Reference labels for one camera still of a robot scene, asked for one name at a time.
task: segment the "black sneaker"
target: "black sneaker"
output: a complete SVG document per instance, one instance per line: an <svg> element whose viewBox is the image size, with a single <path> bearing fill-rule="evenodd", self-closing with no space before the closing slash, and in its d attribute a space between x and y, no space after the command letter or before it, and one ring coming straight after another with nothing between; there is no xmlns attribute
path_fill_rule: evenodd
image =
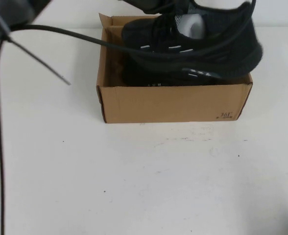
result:
<svg viewBox="0 0 288 235"><path fill-rule="evenodd" d="M237 9L219 10L201 7L191 1L189 12L187 15L170 13L126 24L122 39L127 47L178 55L160 59L131 54L131 58L148 71L181 72L183 77L194 78L199 75L241 77L258 65L263 50L251 18L246 22L252 14L250 3L245 2ZM202 17L204 39L193 39L179 32L178 26L186 16Z"/></svg>
<svg viewBox="0 0 288 235"><path fill-rule="evenodd" d="M125 62L122 80L131 87L172 87L224 85L226 81L207 76L182 77L180 72L150 72L143 69L131 58Z"/></svg>

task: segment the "shoe sole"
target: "shoe sole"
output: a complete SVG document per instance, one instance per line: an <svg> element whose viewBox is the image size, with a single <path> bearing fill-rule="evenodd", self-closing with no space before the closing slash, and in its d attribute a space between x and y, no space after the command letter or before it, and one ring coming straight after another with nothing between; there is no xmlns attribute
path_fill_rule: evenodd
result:
<svg viewBox="0 0 288 235"><path fill-rule="evenodd" d="M181 71L186 75L195 74L206 75L209 77L220 79L232 79L247 75L250 73L262 60L263 48L260 44L236 65L217 65L199 62L153 62L143 57L132 54L131 57L140 65L151 72L178 72Z"/></svg>
<svg viewBox="0 0 288 235"><path fill-rule="evenodd" d="M133 59L128 58L122 72L122 80L133 87L163 87L163 86L207 86L223 85L225 79L217 79L199 75L183 76L182 72L156 73L140 67Z"/></svg>

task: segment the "black shoelace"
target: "black shoelace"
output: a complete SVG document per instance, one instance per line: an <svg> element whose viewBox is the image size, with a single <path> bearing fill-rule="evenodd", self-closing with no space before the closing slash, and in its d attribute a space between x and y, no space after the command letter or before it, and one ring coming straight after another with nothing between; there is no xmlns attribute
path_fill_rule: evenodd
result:
<svg viewBox="0 0 288 235"><path fill-rule="evenodd" d="M167 40L175 39L175 14L164 14L157 17L152 26L151 32L151 48L158 52L158 45Z"/></svg>

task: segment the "shoelace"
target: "shoelace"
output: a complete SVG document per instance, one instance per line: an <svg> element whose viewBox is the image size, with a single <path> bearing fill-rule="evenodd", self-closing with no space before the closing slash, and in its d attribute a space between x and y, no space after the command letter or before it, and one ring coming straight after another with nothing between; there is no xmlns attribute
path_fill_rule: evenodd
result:
<svg viewBox="0 0 288 235"><path fill-rule="evenodd" d="M157 17L152 26L151 48L155 51L158 44L167 39L174 39L175 14L164 14Z"/></svg>
<svg viewBox="0 0 288 235"><path fill-rule="evenodd" d="M248 25L249 20L252 17L252 14L254 12L255 5L256 5L256 0L252 0L251 12L247 14L246 18L244 17L244 19L243 19L244 23L242 24L242 26L239 27L237 32L235 32L233 35L231 35L228 40L225 40L224 42L222 42L218 45L212 46L210 48L205 48L204 51L206 51L206 50L210 51L210 50L218 49L220 47L223 47L223 46L229 44L233 40L235 40L243 32L243 30L246 28L246 26ZM174 20L175 16L176 16L175 12L176 12L176 10L173 9L173 11L171 13L160 15L159 17L157 17L155 19L153 26L152 26L152 34L151 34L152 35L151 48L154 51L156 51L155 49L158 47L158 44L160 42L162 42L166 39L171 40L174 38L175 30L172 30L172 29L173 29L173 27L176 27L175 20ZM195 52L186 53L185 55L193 56L194 54L196 55L197 53L198 53L198 50Z"/></svg>

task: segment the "box flap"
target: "box flap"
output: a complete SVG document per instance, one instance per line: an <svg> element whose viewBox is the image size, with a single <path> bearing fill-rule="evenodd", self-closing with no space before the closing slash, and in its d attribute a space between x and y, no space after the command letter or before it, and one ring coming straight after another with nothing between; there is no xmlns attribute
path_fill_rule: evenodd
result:
<svg viewBox="0 0 288 235"><path fill-rule="evenodd" d="M152 19L156 16L113 16L113 26L124 26L126 23L129 23L138 19Z"/></svg>
<svg viewBox="0 0 288 235"><path fill-rule="evenodd" d="M241 108L241 111L240 111L240 113L239 113L239 115L238 115L237 120L238 120L238 119L240 118L240 116L242 115L243 109L244 109L244 107L246 106L247 100L248 100L248 98L249 98L249 96L250 96L250 94L251 94L252 88L253 88L253 84L254 84L254 83L253 83L252 76L251 76L251 74L249 74L248 76L249 76L249 79L250 79L251 83L247 85L247 95L246 95L245 101L244 101L244 103L243 103L243 105L242 105L242 108Z"/></svg>
<svg viewBox="0 0 288 235"><path fill-rule="evenodd" d="M104 28L113 25L113 18L99 13L100 22Z"/></svg>
<svg viewBox="0 0 288 235"><path fill-rule="evenodd" d="M104 41L108 40L108 35L106 30L103 29L101 39ZM97 75L97 86L105 85L106 78L106 55L107 55L107 47L101 46L100 48L100 56L99 56L99 67L98 67L98 75Z"/></svg>

